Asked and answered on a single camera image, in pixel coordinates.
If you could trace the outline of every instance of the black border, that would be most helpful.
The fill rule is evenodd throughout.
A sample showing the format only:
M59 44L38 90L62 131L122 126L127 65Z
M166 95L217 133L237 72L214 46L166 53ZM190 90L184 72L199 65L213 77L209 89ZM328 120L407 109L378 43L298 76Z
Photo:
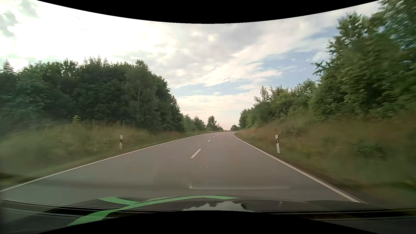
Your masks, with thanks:
M259 22L313 15L376 1L45 1L123 18L196 24Z

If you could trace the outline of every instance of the green stripe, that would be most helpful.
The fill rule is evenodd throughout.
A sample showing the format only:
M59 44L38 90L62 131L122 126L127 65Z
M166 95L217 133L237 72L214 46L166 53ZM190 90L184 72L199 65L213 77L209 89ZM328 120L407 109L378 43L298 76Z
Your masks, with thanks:
M190 197L177 197L177 198L170 198L170 199L164 199L164 200L158 200L158 201L148 201L148 202L136 203L136 204L126 206L124 208L120 208L120 209L111 209L111 210L106 210L106 211L99 211L99 212L95 212L95 213L86 215L86 216L81 217L81 218L75 220L74 222L70 223L69 226L76 225L76 224L84 224L84 223L99 221L99 220L102 220L103 218L105 218L107 215L109 215L112 212L117 212L117 211L121 211L121 210L125 210L125 209L132 209L132 208L137 208L137 207L143 207L143 206L154 205L154 204L165 203L165 202L174 202L174 201L180 201L180 200L186 200L186 199L192 199L192 198L212 198L212 199L227 200L227 199L237 199L238 197L190 196Z
M153 199L149 199L149 200L146 200L146 201L143 201L143 202L160 200L160 199L165 199L165 198L170 198L170 197L153 198ZM138 201L124 200L124 199L120 199L120 198L117 198L117 197L103 197L103 198L99 198L99 200L102 200L102 201L105 201L105 202L123 204L123 205L134 205L134 204L137 204L137 203L142 203L142 202L138 202Z

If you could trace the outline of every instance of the road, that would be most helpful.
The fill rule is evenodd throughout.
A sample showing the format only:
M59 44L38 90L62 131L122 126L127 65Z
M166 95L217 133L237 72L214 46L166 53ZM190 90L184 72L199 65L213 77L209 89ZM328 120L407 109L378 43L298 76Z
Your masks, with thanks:
M69 205L101 197L256 196L354 198L241 141L208 133L145 148L14 187L2 199Z

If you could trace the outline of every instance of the white delineator post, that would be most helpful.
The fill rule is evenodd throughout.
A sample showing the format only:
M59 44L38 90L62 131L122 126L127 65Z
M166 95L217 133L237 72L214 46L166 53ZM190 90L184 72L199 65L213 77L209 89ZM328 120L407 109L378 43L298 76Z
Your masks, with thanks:
M277 153L280 154L280 146L279 146L279 137L278 137L278 135L276 135L276 148L277 148Z
M120 135L120 149L123 149L123 135Z

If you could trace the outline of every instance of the dry grass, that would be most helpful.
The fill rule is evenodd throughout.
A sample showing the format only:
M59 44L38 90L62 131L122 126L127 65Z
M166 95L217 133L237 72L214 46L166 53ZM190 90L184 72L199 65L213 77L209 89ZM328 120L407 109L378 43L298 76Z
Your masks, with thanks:
M150 134L133 127L61 124L11 135L0 142L0 186L10 186L89 162L201 134ZM123 135L123 150L119 136Z
M414 116L407 112L380 121L339 117L316 122L305 112L241 130L239 137L337 186L381 199L406 197L403 202L416 205Z

